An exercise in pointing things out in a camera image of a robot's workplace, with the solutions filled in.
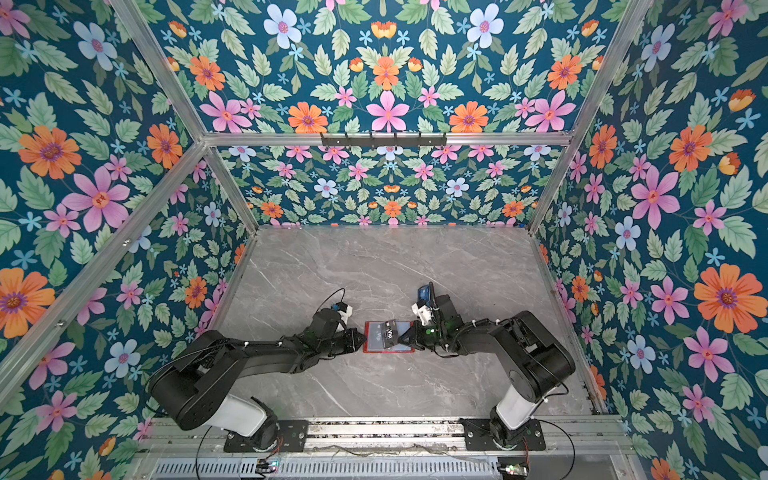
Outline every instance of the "floral wall panel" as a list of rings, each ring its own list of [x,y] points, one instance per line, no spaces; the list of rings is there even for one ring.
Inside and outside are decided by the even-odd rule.
[[[143,388],[215,318],[248,236],[201,162],[0,416],[0,478],[119,480]]]
[[[288,133],[568,129],[627,4],[165,3],[155,35],[209,130]]]
[[[522,226],[560,150],[236,146],[223,150],[261,223]]]
[[[106,4],[4,0],[0,14],[2,357],[189,140]]]
[[[768,475],[764,2],[649,15],[540,231],[656,480]]]

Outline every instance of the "orange flower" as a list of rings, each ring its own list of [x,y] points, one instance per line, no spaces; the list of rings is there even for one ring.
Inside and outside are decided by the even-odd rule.
[[[178,38],[184,38],[187,36],[187,27],[183,26],[179,22],[176,22],[175,20],[168,22],[168,27],[173,33],[176,34]]]
[[[592,167],[602,168],[611,162],[614,157],[614,148],[617,145],[615,137],[616,129],[613,125],[603,125],[599,132],[592,137],[592,146],[589,147],[589,163]]]
[[[600,22],[597,20],[590,20],[589,22],[585,23],[583,27],[581,27],[581,34],[585,37],[592,35],[594,31],[598,29],[599,24]]]
[[[240,263],[240,261],[243,259],[243,253],[245,253],[245,243],[241,243],[235,249],[235,265]]]
[[[362,58],[353,58],[349,61],[349,69],[351,71],[362,71]]]
[[[674,164],[675,170],[692,172],[699,167],[700,161],[707,158],[712,151],[707,148],[712,144],[712,134],[704,133],[706,129],[703,125],[697,125],[693,130],[688,127],[680,132],[680,138],[674,139],[670,163]]]
[[[702,300],[699,312],[706,320],[715,317],[715,328],[725,333],[733,333],[733,323],[741,333],[757,328],[757,321],[752,315],[764,317],[768,311],[768,300],[755,296],[763,289],[763,284],[752,274],[739,278],[741,270],[736,265],[723,263],[720,273],[713,267],[701,274],[704,283],[697,283],[694,296]]]
[[[216,65],[215,61],[209,61],[208,57],[201,56],[200,58],[192,57],[190,62],[192,63],[190,71],[192,75],[196,75],[194,79],[197,80],[197,83],[212,91],[224,88],[224,82],[227,79],[224,78],[221,67]]]
[[[56,299],[52,288],[43,288],[48,279],[38,272],[24,278],[20,268],[0,270],[0,329],[5,327],[5,338],[12,339],[27,333],[27,323],[35,325],[45,309]]]
[[[114,448],[114,444],[117,441],[117,437],[110,437],[108,438],[98,449],[98,454],[102,457],[105,457],[112,453],[112,449]]]
[[[402,207],[400,206],[400,204],[398,204],[395,201],[392,201],[392,202],[389,202],[384,207],[384,213],[389,215],[390,217],[394,218],[394,217],[397,217],[398,215],[400,215],[402,213],[400,211],[401,209],[402,209]]]
[[[411,57],[410,60],[408,60],[408,69],[413,72],[417,72],[424,68],[424,65],[422,65],[422,61],[419,60],[416,57]]]
[[[392,38],[397,31],[397,24],[395,22],[373,22],[371,31],[376,38]]]
[[[552,71],[549,72],[547,80],[549,86],[558,90],[565,88],[576,81],[576,76],[581,73],[581,58],[576,55],[571,57],[565,55],[561,61],[556,61],[552,65]]]
[[[603,378],[603,375],[598,373],[598,368],[594,365],[590,365],[589,369],[594,377],[594,382],[598,384],[598,392],[600,393],[600,396],[605,400],[608,397],[608,392],[605,391],[605,379]]]
[[[208,287],[206,284],[207,282],[203,280],[202,276],[190,280],[190,285],[185,291],[187,298],[184,299],[184,302],[186,302],[190,308],[197,308],[203,303],[203,300],[205,300],[205,295],[208,293]]]
[[[736,93],[730,96],[728,108],[730,108],[731,111],[743,110],[744,108],[747,108],[755,98],[757,98],[757,96],[749,89],[736,90]]]
[[[519,214],[522,214],[524,209],[525,209],[525,205],[523,205],[522,202],[510,202],[504,205],[504,210],[503,210],[504,216],[516,217]]]
[[[85,480],[112,480],[112,474],[104,473],[102,470],[99,470],[94,476],[86,478]]]
[[[64,178],[64,174],[74,172],[74,166],[80,164],[78,144],[67,138],[67,132],[48,127],[35,127],[35,135],[23,134],[18,142],[22,145],[19,156],[26,164],[32,164],[30,170],[44,177],[50,174],[54,180]]]
[[[288,113],[291,115],[288,123],[296,128],[298,134],[324,134],[328,131],[328,119],[320,114],[322,112],[316,105],[310,107],[305,101],[300,101],[296,107],[291,107]]]
[[[573,286],[571,287],[571,292],[574,293],[574,298],[579,302],[583,303],[587,299],[587,295],[589,294],[589,285],[587,285],[587,281],[580,276],[577,276],[574,278]]]
[[[456,107],[456,115],[451,115],[449,123],[453,125],[451,131],[455,134],[479,134],[482,128],[488,124],[488,109],[484,105],[478,107],[478,102],[468,101],[467,105]]]
[[[720,165],[718,165],[720,171],[726,175],[735,175],[739,173],[739,167],[741,167],[741,160],[739,160],[739,154],[735,151],[730,152],[720,159]]]
[[[170,131],[166,124],[149,127],[151,136],[147,137],[147,146],[152,148],[152,158],[164,168],[170,170],[182,154],[179,137],[175,131]]]
[[[392,57],[381,57],[379,64],[373,67],[373,74],[376,76],[373,80],[384,90],[392,90],[392,87],[400,82],[397,78],[399,73],[400,68],[395,65]]]
[[[654,458],[651,463],[650,474],[654,480],[680,480],[680,475],[663,458]]]
[[[272,202],[264,202],[261,204],[261,210],[269,218],[280,218],[283,216],[283,208],[280,205],[275,205]]]

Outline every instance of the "metal edge strip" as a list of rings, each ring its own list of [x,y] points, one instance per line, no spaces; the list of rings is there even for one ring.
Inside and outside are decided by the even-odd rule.
[[[253,252],[256,250],[256,243],[257,235],[250,235],[248,244],[245,247],[245,252],[243,252],[243,256],[240,258],[240,263],[238,263],[235,267],[234,274],[232,275],[232,278],[230,278],[229,285],[227,286],[227,291],[224,292],[224,296],[219,302],[216,318],[214,318],[214,321],[211,322],[210,326],[208,327],[209,329],[219,329],[221,324],[224,322],[224,319],[227,318],[227,312],[229,311],[230,306],[234,301],[235,294],[237,293],[237,287],[240,285],[240,281],[243,279],[243,275],[248,269],[250,258],[253,256]]]
[[[192,100],[187,96],[187,92],[184,91],[176,74],[170,69],[163,48],[155,38],[136,2],[134,0],[111,0],[110,4],[136,44],[141,57],[152,70],[165,96],[170,100],[174,110],[184,123],[192,140],[202,140],[206,133],[203,121],[197,114]]]
[[[547,295],[549,296],[549,300],[552,302],[552,306],[554,307],[558,324],[565,334],[565,337],[571,344],[571,351],[577,352],[577,354],[574,355],[574,361],[576,362],[577,370],[581,373],[584,384],[587,386],[590,401],[598,412],[606,414],[608,413],[608,408],[605,406],[603,397],[599,394],[597,380],[592,375],[589,363],[587,362],[587,357],[584,356],[584,350],[581,348],[581,344],[578,341],[576,330],[574,330],[571,322],[568,320],[565,307],[563,306],[563,303],[561,302],[558,295],[558,289],[554,285],[552,277],[549,275],[549,268],[547,267],[547,264],[544,261],[544,257],[541,255],[541,250],[538,247],[539,242],[535,237],[531,237],[530,242],[531,248],[534,251],[533,253],[534,257],[536,258],[536,263],[538,265],[538,271],[541,274],[541,279],[544,280],[544,286],[548,291]]]
[[[397,138],[417,138],[419,134],[401,133]],[[393,134],[373,134],[374,138],[395,140]],[[242,132],[239,134],[211,133],[204,136],[206,144],[212,147],[232,145],[248,145],[249,147],[272,145],[323,145],[323,138],[318,134],[260,134],[258,132]],[[370,138],[368,134],[350,134],[350,139]],[[487,134],[446,134],[448,145],[559,145],[566,146],[572,143],[572,135],[563,132],[515,132],[515,133],[487,133]]]
[[[611,44],[605,52],[605,58],[602,64],[603,67],[595,76],[592,87],[590,88],[589,93],[587,93],[584,103],[581,104],[581,109],[574,122],[574,129],[571,131],[571,143],[558,158],[558,162],[549,176],[547,186],[544,188],[544,191],[541,192],[541,196],[538,199],[536,214],[528,224],[528,230],[530,232],[535,233],[541,226],[541,222],[544,220],[547,210],[549,210],[549,207],[552,205],[560,185],[563,183],[563,180],[565,180],[566,174],[568,173],[568,165],[571,163],[571,160],[576,157],[581,145],[584,143],[584,138],[587,136],[587,131],[589,130],[590,125],[592,125],[592,121],[598,112],[600,103],[602,103],[603,98],[608,93],[608,89],[611,87],[616,72],[618,71],[621,62],[624,60],[624,56],[629,51],[635,32],[637,32],[641,26],[645,14],[653,1],[654,0],[631,0],[627,9],[624,11],[624,16],[621,18],[621,21],[616,28],[616,32],[614,33],[614,37],[611,39]]]
[[[201,142],[187,149],[179,162],[165,174],[91,262],[67,285],[40,320],[8,352],[0,363],[0,405],[4,405],[18,391],[43,355],[54,348],[59,336],[88,304],[93,291],[120,262],[128,245],[141,236],[141,232],[162,210],[171,194],[192,173],[204,151],[205,146]]]
[[[221,190],[232,203],[232,207],[237,212],[237,216],[240,217],[240,221],[245,224],[248,233],[254,235],[256,230],[259,230],[259,225],[256,223],[256,219],[253,218],[253,214],[248,208],[248,203],[243,196],[243,192],[240,190],[240,187],[237,186],[234,176],[224,164],[224,159],[221,157],[218,149],[209,147],[208,152],[206,153],[206,161],[216,176],[216,179],[221,186]]]

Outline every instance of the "pink flower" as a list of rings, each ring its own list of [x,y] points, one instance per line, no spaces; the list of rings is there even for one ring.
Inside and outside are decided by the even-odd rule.
[[[104,304],[102,302],[98,302],[97,300],[101,300],[104,298],[104,295],[107,294],[107,289],[100,286],[95,291],[94,294],[91,295],[91,299],[88,301],[88,304],[83,307],[82,310],[80,310],[80,313],[78,313],[78,323],[81,325],[85,325],[88,323],[88,320],[91,319],[91,314],[95,313],[96,315],[101,315],[104,313]]]
[[[664,319],[667,321],[668,325],[672,325],[672,323],[674,323],[675,313],[682,318],[688,318],[690,316],[688,309],[685,308],[682,303],[680,303],[688,297],[688,289],[678,287],[673,291],[672,279],[668,276],[664,278],[662,285],[664,285],[663,290],[658,285],[650,286],[650,291],[657,298],[661,299],[654,301],[653,305],[651,305],[651,309],[653,309],[654,312],[660,312],[663,310]]]
[[[83,174],[74,174],[73,177],[74,184],[85,192],[85,195],[69,194],[61,203],[78,212],[89,209],[83,218],[85,231],[98,230],[101,227],[102,216],[113,228],[118,228],[128,218],[128,210],[117,202],[128,198],[131,189],[125,185],[115,185],[110,188],[110,175],[106,168],[96,169],[95,185]]]
[[[326,8],[333,12],[333,8],[337,3],[339,5],[346,5],[346,0],[326,0]]]
[[[371,124],[371,130],[380,131],[384,130],[384,127],[386,127],[387,133],[390,133],[393,128],[405,130],[406,123],[400,117],[407,114],[410,107],[406,104],[395,105],[395,95],[389,90],[384,90],[380,100],[381,106],[377,104],[366,106],[368,113],[374,117],[379,117]]]
[[[703,393],[698,383],[694,385],[693,390],[686,386],[683,387],[683,394],[688,397],[683,400],[683,406],[694,411],[694,418],[697,422],[701,423],[703,419],[707,419],[709,422],[715,421],[715,415],[710,410],[715,406],[715,401],[708,396],[702,396]]]
[[[424,108],[427,108],[429,105],[437,105],[438,99],[440,99],[440,94],[435,91],[435,87],[429,87],[429,90],[422,88],[422,96],[419,97],[419,101],[424,103]]]
[[[419,3],[422,5],[427,5],[429,3],[429,6],[432,7],[432,10],[437,10],[440,8],[440,0],[419,0]]]
[[[571,180],[576,180],[576,183],[581,181],[581,175],[587,173],[587,168],[584,164],[587,163],[587,154],[583,154],[571,160],[571,164],[568,165],[571,168]]]
[[[200,183],[200,180],[208,178],[205,174],[205,167],[207,166],[208,164],[203,160],[197,162],[197,165],[194,166],[194,170],[192,170],[192,180],[194,180],[194,183],[198,184]]]
[[[261,118],[261,113],[259,110],[261,110],[261,105],[254,104],[253,100],[250,98],[246,101],[240,100],[240,113],[241,114],[248,114],[248,118],[253,120],[254,118]]]
[[[516,104],[515,108],[517,109],[515,112],[516,117],[522,116],[523,118],[528,118],[528,114],[536,111],[536,101],[523,98],[523,101]]]
[[[152,435],[152,418],[146,419],[142,423],[139,423],[139,425],[136,427],[136,435],[134,435],[134,440],[137,442],[141,442],[144,440],[145,436]]]
[[[298,161],[300,164],[304,163],[305,158],[312,158],[312,154],[309,152],[309,145],[294,145],[291,147],[286,147],[286,149],[288,150],[286,152],[288,158],[296,157],[296,161]]]
[[[596,177],[594,174],[589,174],[589,183],[584,185],[584,191],[589,192],[587,194],[587,203],[594,202],[595,204],[600,202],[600,194],[605,192],[605,185],[603,183],[603,174],[598,174]]]
[[[29,38],[29,32],[22,23],[29,23],[29,15],[21,10],[13,10],[13,0],[0,0],[0,32],[3,35],[13,35],[13,31],[24,38]]]
[[[477,157],[478,161],[483,161],[486,157],[493,157],[493,145],[470,145],[470,157]]]
[[[500,177],[504,174],[504,165],[502,165],[502,161],[498,161],[496,163],[489,163],[488,169],[485,171],[488,175],[491,176],[491,178],[494,177]]]
[[[531,115],[531,117],[525,121],[525,124],[529,127],[538,125],[536,131],[549,131],[549,127],[552,126],[552,130],[562,130],[565,128],[565,120],[560,118],[562,115],[570,114],[576,104],[565,104],[565,90],[560,90],[552,98],[550,104],[544,98],[536,100],[536,111],[538,115]]]
[[[444,147],[432,152],[432,158],[439,158],[440,164],[445,165],[448,160],[456,160],[458,155],[457,151],[461,149],[461,145],[445,145]]]
[[[627,278],[624,281],[624,285],[626,286],[620,288],[621,292],[624,294],[624,303],[629,303],[632,305],[632,308],[637,308],[637,301],[643,299],[643,296],[638,292],[640,289],[640,282],[635,283]]]
[[[224,106],[224,100],[218,94],[213,92],[208,93],[208,101],[213,105],[202,104],[200,109],[206,115],[216,117],[214,120],[215,131],[225,131],[230,129],[230,132],[239,134],[242,130],[240,127],[250,127],[253,123],[245,118],[240,113],[240,102],[237,100],[229,100],[227,106]]]
[[[638,178],[645,180],[645,171],[650,168],[650,162],[647,161],[647,159],[648,156],[643,154],[642,157],[635,157],[634,160],[632,160],[632,168],[629,169],[629,173],[633,174],[632,180],[637,181]]]
[[[659,170],[651,165],[645,177],[647,186],[640,184],[632,186],[632,196],[642,200],[632,210],[632,218],[643,218],[648,213],[648,225],[656,230],[661,223],[659,208],[668,214],[678,211],[680,204],[677,202],[677,198],[674,195],[664,195],[677,185],[678,175],[677,172],[671,172],[664,175],[664,178],[659,182]]]
[[[51,375],[64,375],[67,372],[67,363],[59,359],[72,353],[72,350],[74,350],[74,343],[66,342],[51,350],[48,355],[43,356],[43,359],[38,363],[38,368],[29,377],[29,386],[33,390],[39,389],[40,385],[45,383],[45,379],[48,378],[48,370],[51,370]]]
[[[104,166],[112,172],[111,179],[117,180],[118,178],[120,181],[126,182],[128,181],[128,177],[126,175],[130,175],[134,173],[134,171],[128,167],[126,167],[127,160],[125,160],[125,157],[117,158],[114,155],[109,156],[109,163],[104,164]]]
[[[214,290],[214,295],[211,298],[205,299],[205,308],[208,310],[203,312],[203,315],[200,316],[200,324],[204,326],[204,329],[202,332],[204,332],[208,327],[210,326],[211,320],[214,319],[216,316],[216,310],[219,308],[219,302],[221,301],[221,290],[219,288],[216,288]]]
[[[594,336],[594,332],[589,329],[589,326],[581,327],[581,338],[584,339],[584,343],[586,343],[587,345],[592,343],[593,336]]]
[[[181,202],[182,204],[185,204],[187,202],[187,198],[184,196],[184,193],[187,192],[190,188],[187,185],[181,184],[176,189],[175,192],[173,192],[170,195],[170,204],[175,205],[176,202]]]
[[[62,237],[67,238],[69,237],[69,230],[80,230],[80,224],[75,222],[78,218],[78,212],[67,212],[67,207],[62,204],[59,204],[56,207],[55,212],[53,210],[48,210],[47,212],[44,212],[43,215],[51,221],[45,227],[49,232],[58,230]]]
[[[118,295],[118,302],[123,302],[123,308],[126,310],[131,308],[132,303],[138,305],[140,302],[139,296],[144,292],[144,289],[140,288],[136,282],[131,282],[129,285],[123,283],[120,285],[120,290],[123,293]]]
[[[320,151],[324,151],[323,160],[333,160],[336,165],[341,164],[342,158],[349,158],[349,152],[344,151],[344,147],[320,147]]]
[[[349,178],[354,178],[355,180],[360,180],[361,178],[368,178],[368,174],[366,173],[368,171],[367,168],[362,166],[360,162],[357,162],[357,164],[354,167],[349,168]]]
[[[696,330],[696,338],[698,342],[692,337],[683,340],[685,346],[695,352],[688,357],[688,365],[695,369],[704,365],[704,373],[711,382],[717,380],[717,369],[725,373],[735,372],[728,359],[719,355],[728,350],[728,342],[725,339],[715,339],[710,343],[710,334],[701,326]]]
[[[414,168],[413,171],[416,172],[416,178],[419,178],[421,180],[427,180],[429,177],[435,174],[435,172],[433,172],[432,169],[433,169],[432,165],[429,165],[427,167],[427,164],[422,162],[422,164]]]
[[[723,11],[714,12],[707,20],[707,23],[714,25],[707,37],[708,40],[715,38],[718,33],[721,33],[723,37],[730,35],[730,31],[733,29],[733,21],[742,18],[750,10],[749,6],[742,0],[723,0],[720,3],[720,7]]]
[[[41,418],[38,425],[37,432],[40,433],[43,430],[51,426],[51,430],[58,432],[64,425],[64,419],[68,419],[77,415],[77,407],[70,406],[78,399],[77,393],[70,393],[67,398],[64,398],[64,393],[61,390],[57,390],[51,398],[51,405],[39,406],[35,413]]]
[[[725,227],[725,223],[720,219],[720,217],[725,215],[725,212],[725,207],[715,208],[714,201],[710,200],[707,202],[706,210],[703,208],[694,210],[696,216],[699,217],[694,221],[694,227],[703,227],[704,234],[709,236],[710,233],[712,233],[712,227],[715,227],[718,230]]]
[[[171,215],[169,220],[174,222],[174,224],[170,226],[170,229],[176,232],[176,235],[179,237],[190,231],[188,226],[190,219],[184,218],[184,214]]]
[[[352,88],[339,87],[339,92],[336,94],[336,100],[339,101],[339,106],[346,105],[352,108],[352,102],[357,101],[357,97],[352,95]]]
[[[584,219],[586,222],[584,224],[584,229],[589,232],[590,235],[594,235],[596,231],[598,231],[598,219],[600,217],[595,216],[592,212],[587,215],[587,218]]]
[[[565,290],[560,290],[560,300],[563,302],[563,307],[565,308],[565,312],[568,315],[568,319],[571,321],[571,323],[576,323],[576,314],[574,313],[574,307],[576,307],[576,299],[571,297],[568,298],[568,292]]]
[[[296,171],[293,169],[292,164],[285,165],[283,162],[280,162],[277,165],[277,171],[279,172],[279,175],[281,177],[285,177],[288,180],[293,178],[293,175],[296,175]]]

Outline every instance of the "marble surface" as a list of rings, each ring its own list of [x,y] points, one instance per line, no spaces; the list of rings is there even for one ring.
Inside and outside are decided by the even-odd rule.
[[[257,242],[220,327],[226,336],[298,333],[341,286],[354,308],[350,326],[362,331],[367,321],[411,320],[416,291],[431,280],[465,321],[530,310],[567,345],[523,229],[268,227]],[[538,413],[588,414],[579,375],[567,384],[571,394],[552,397]],[[239,379],[233,393],[256,396],[281,417],[487,416],[508,386],[490,354],[441,359],[431,352],[360,350],[296,375]]]

